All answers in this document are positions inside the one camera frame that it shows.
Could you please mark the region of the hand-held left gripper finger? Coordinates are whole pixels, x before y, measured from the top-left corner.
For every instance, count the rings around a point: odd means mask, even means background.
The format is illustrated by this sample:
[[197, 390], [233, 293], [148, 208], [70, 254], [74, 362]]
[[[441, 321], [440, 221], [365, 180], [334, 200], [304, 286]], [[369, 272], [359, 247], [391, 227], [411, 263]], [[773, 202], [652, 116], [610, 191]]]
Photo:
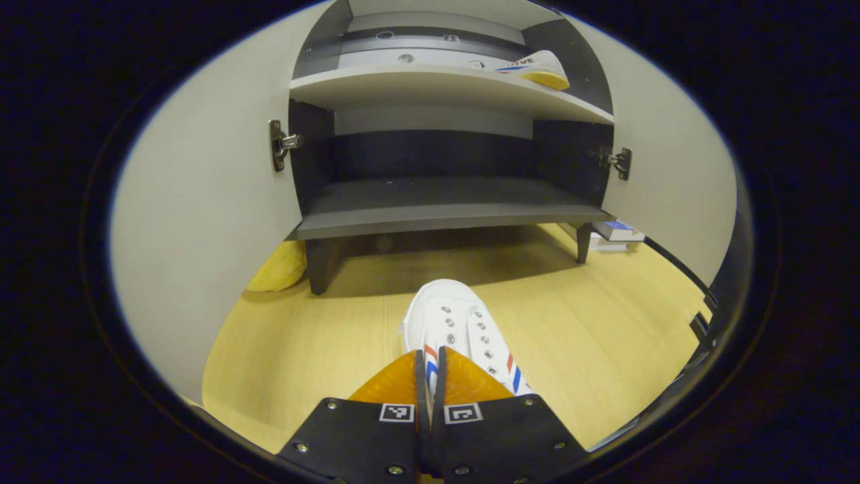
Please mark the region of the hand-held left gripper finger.
[[277, 457], [322, 483], [417, 483], [429, 431], [422, 362], [412, 350], [350, 398], [321, 399]]
[[[549, 483], [575, 479], [591, 455], [537, 393], [489, 397], [492, 378], [441, 347], [430, 457], [445, 483]], [[476, 388], [476, 383], [486, 385]]]

